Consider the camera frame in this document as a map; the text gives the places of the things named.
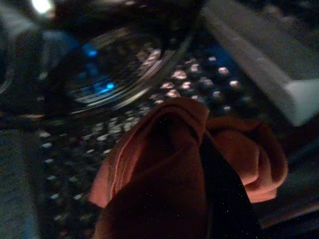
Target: white light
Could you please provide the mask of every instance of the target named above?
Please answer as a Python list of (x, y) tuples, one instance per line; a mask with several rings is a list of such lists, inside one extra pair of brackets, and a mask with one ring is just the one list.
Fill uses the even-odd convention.
[(33, 7), (39, 13), (48, 13), (54, 9), (54, 5), (51, 0), (32, 0)]

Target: glowing light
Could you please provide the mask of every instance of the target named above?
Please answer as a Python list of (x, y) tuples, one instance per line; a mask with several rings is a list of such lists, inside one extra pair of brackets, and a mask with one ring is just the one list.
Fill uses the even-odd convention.
[(89, 53), (88, 53), (88, 55), (91, 57), (96, 56), (97, 54), (98, 54), (98, 52), (95, 50), (89, 51)]
[(111, 91), (114, 89), (114, 87), (115, 87), (115, 85), (113, 83), (108, 83), (106, 85), (106, 88), (100, 90), (100, 93), (105, 93), (105, 92)]
[(114, 84), (113, 83), (108, 83), (106, 87), (108, 89), (113, 89), (114, 88)]
[(54, 4), (51, 0), (32, 0), (33, 7), (41, 14), (54, 10)]
[(90, 43), (84, 45), (83, 50), (89, 57), (95, 57), (98, 54), (98, 51), (94, 49), (94, 47)]

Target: blue light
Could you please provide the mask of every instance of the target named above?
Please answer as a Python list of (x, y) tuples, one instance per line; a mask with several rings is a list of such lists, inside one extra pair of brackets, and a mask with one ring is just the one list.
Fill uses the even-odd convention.
[(84, 45), (83, 50), (85, 54), (89, 57), (95, 57), (98, 54), (98, 51), (94, 49), (94, 47), (91, 44)]
[(114, 84), (113, 83), (108, 83), (107, 85), (106, 85), (106, 88), (104, 88), (104, 89), (102, 89), (102, 90), (100, 90), (100, 93), (102, 94), (102, 93), (105, 93), (105, 92), (108, 92), (108, 91), (111, 91), (111, 90), (113, 90), (114, 89)]
[(113, 83), (108, 83), (108, 84), (106, 85), (106, 87), (111, 90), (111, 89), (114, 88), (114, 84), (113, 84)]
[(89, 52), (88, 52), (88, 55), (89, 55), (90, 57), (94, 57), (94, 56), (96, 56), (97, 54), (98, 54), (98, 52), (95, 51), (95, 50), (92, 50), (92, 51), (89, 51)]

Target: towel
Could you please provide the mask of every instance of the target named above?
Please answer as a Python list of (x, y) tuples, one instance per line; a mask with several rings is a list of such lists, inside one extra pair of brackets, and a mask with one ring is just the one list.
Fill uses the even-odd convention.
[(89, 195), (104, 208), (95, 239), (204, 238), (204, 133), (240, 176), (252, 203), (275, 198), (288, 167), (271, 129), (257, 120), (207, 119), (208, 113), (202, 103), (175, 98), (119, 140)]

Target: red cloth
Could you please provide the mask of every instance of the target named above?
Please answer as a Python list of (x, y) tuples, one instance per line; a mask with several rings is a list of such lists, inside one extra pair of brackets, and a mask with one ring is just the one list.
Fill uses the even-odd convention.
[(276, 196), (288, 167), (270, 128), (260, 121), (207, 116), (203, 104), (173, 99), (120, 139), (89, 197), (104, 208), (96, 239), (203, 238), (199, 147), (205, 131), (240, 176), (252, 203)]

